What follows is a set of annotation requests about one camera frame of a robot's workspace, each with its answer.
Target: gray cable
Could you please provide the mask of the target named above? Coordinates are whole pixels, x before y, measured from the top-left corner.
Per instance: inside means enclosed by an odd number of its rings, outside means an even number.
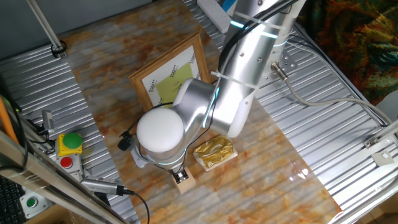
[[[338,103],[338,102],[355,102],[355,103],[359,103],[362,104],[364,106],[367,106],[369,108],[371,108],[373,111],[375,111],[380,117],[382,117],[383,119],[385,119],[389,124],[392,123],[391,119],[385,115],[379,108],[373,106],[372,104],[360,100],[360,99],[356,99],[356,98],[338,98],[338,99],[334,99],[334,100],[327,100],[327,101],[322,101],[322,102],[309,102],[304,100],[303,98],[301,98],[300,96],[298,96],[298,94],[296,93],[296,91],[294,91],[292,85],[290,84],[289,80],[285,80],[285,83],[287,85],[287,87],[289,88],[289,90],[292,92],[292,94],[294,95],[294,97],[297,98],[297,100],[305,105],[309,105],[309,106],[325,106],[325,105],[329,105],[332,103]]]
[[[316,52],[314,52],[314,51],[312,51],[312,50],[310,50],[310,49],[306,49],[305,47],[299,46],[298,44],[291,44],[291,43],[289,43],[289,41],[288,41],[287,43],[290,44],[290,45],[292,45],[292,46],[294,46],[294,47],[296,47],[296,48],[298,48],[298,49],[305,50],[305,51],[307,51],[307,52],[310,52],[310,53],[312,53],[312,54],[315,54],[315,55],[316,55],[316,56],[317,56],[317,57],[318,57],[330,70],[332,70],[332,71],[334,71],[335,73],[337,73],[337,71],[336,71],[332,66],[330,66],[329,63],[328,63],[323,57],[321,57],[320,55],[318,55]],[[373,106],[372,104],[370,104],[370,103],[368,103],[368,102],[366,102],[366,101],[359,100],[359,99],[356,99],[356,98],[340,98],[340,99],[325,101],[325,104],[323,104],[323,105],[316,105],[317,103],[308,102],[308,101],[303,100],[301,97],[299,97],[298,94],[296,94],[296,92],[294,91],[294,89],[293,89],[292,86],[290,85],[290,83],[289,83],[288,87],[289,87],[289,89],[291,90],[291,92],[293,93],[293,95],[295,95],[296,98],[298,97],[297,99],[298,99],[299,101],[302,100],[302,101],[300,101],[300,102],[303,103],[303,104],[306,104],[306,105],[309,105],[309,106],[324,106],[324,105],[328,105],[328,104],[336,103],[336,102],[351,101],[351,102],[355,102],[355,103],[359,103],[359,104],[362,104],[362,105],[364,105],[364,106],[367,106],[369,109],[373,110],[373,111],[376,113],[376,115],[378,115],[380,118],[383,118],[384,121],[387,121],[388,124],[391,124],[391,123],[392,123],[391,119],[390,119],[386,114],[384,114],[379,108]]]

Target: metal rod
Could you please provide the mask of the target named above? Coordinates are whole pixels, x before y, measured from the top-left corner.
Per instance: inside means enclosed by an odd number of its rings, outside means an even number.
[[[32,9],[33,13],[35,14],[37,20],[39,21],[40,25],[42,25],[44,32],[49,37],[51,43],[56,47],[55,50],[63,49],[61,42],[58,40],[57,35],[51,28],[48,20],[45,18],[41,8],[37,4],[36,0],[26,0],[30,8]]]

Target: black connector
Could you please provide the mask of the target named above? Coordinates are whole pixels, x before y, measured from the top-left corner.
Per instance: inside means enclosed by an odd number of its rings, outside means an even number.
[[[118,148],[122,151],[126,151],[131,146],[132,135],[129,131],[125,131],[120,137],[123,137],[123,139],[119,141]]]

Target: emergency stop button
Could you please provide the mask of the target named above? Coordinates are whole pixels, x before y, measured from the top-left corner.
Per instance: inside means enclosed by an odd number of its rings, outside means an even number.
[[[61,159],[61,166],[65,169],[71,168],[73,165],[72,159],[70,157],[64,157]]]

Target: marble surface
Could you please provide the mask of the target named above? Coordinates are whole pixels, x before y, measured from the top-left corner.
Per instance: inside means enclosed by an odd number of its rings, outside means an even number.
[[[168,173],[153,165],[138,169],[117,148],[119,135],[143,113],[128,76],[196,31],[209,71],[216,70],[218,49],[181,0],[157,1],[61,36],[124,185],[147,200],[151,223],[327,223],[340,208],[257,101],[233,140],[237,158],[204,172],[192,151],[216,134],[190,148],[186,165],[197,186],[186,194]],[[131,199],[146,223],[143,204]]]

